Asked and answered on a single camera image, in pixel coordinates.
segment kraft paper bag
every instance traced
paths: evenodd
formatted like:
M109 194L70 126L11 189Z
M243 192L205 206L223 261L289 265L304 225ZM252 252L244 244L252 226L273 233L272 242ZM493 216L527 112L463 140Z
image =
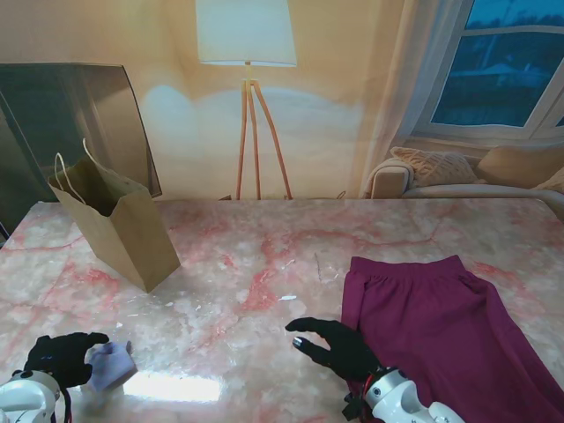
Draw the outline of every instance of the kraft paper bag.
M56 155L49 186L94 254L149 293L180 266L157 207L145 186L104 168L83 145L87 157L73 167Z

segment white sheer curtain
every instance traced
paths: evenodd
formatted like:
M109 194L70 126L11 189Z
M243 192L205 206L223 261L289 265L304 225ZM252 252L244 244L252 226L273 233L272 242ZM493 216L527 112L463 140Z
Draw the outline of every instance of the white sheer curtain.
M391 146L411 133L441 64L460 3L379 2L365 113L348 190L351 197L362 197L362 184L371 171L385 159ZM375 89L375 81L380 81L383 89Z

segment small purple rag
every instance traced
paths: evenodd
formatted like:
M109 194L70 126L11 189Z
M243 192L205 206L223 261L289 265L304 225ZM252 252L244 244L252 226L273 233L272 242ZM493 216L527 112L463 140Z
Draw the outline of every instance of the small purple rag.
M93 367L88 385L101 392L126 383L137 372L130 354L130 341L127 344L108 342L96 349L88 361Z

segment glass panel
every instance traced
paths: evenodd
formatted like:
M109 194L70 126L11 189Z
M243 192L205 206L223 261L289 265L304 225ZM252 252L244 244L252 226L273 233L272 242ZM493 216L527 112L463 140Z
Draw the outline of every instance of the glass panel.
M564 56L564 34L462 37L432 122L524 126Z
M123 67L1 64L0 93L0 221L9 232L33 204L56 199L46 182L55 154L74 165L83 137L103 166L160 193Z
M564 1L474 0L466 29L520 25L564 26Z

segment wooden tripod legs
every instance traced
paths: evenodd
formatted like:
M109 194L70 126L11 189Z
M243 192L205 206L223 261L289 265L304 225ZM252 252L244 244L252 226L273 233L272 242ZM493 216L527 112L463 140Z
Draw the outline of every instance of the wooden tripod legs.
M253 100L253 93L251 91L251 86L255 88L256 97L261 103L261 108L263 108L264 115L266 116L266 121L271 128L272 140L274 141L274 148L276 149L276 155L278 157L278 164L280 165L280 170L282 171L282 178L284 179L284 185L286 186L286 195L289 200L292 199L292 192L290 191L290 184L288 182L288 175L286 174L286 167L284 166L284 158L282 156L282 151L280 150L280 142L278 141L278 135L276 133L276 128L274 127L274 121L272 121L271 112L266 106L266 101L264 100L263 93L261 92L261 86L255 79L243 81L241 84L241 145L239 147L239 167L237 172L237 199L241 199L241 180L243 175L243 156L245 153L245 137L247 135L247 103L250 109L250 118L253 125L253 146L254 146L254 156L255 156L255 183L256 183L256 199L261 199L261 182L260 182L260 170L258 161L258 135L256 132L256 114L255 114L255 102Z

